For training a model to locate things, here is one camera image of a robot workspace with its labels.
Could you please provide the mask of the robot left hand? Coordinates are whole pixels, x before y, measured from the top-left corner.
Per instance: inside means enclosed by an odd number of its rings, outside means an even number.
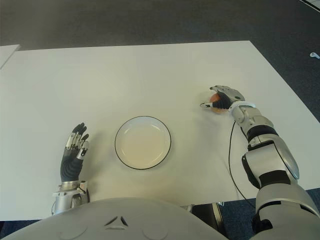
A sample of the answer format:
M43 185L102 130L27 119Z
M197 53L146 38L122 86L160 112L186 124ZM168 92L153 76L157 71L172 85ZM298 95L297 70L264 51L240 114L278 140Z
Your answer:
M60 163L60 179L64 182L79 180L83 161L89 149L89 134L84 122L78 124L68 136Z

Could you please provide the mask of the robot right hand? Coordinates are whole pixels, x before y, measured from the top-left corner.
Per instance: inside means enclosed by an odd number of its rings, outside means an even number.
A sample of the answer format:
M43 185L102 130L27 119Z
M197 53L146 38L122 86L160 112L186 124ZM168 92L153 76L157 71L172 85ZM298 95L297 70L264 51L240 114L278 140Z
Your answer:
M245 101L244 96L236 89L225 85L215 85L209 88L218 95L218 99L201 103L201 108L228 110L233 103Z

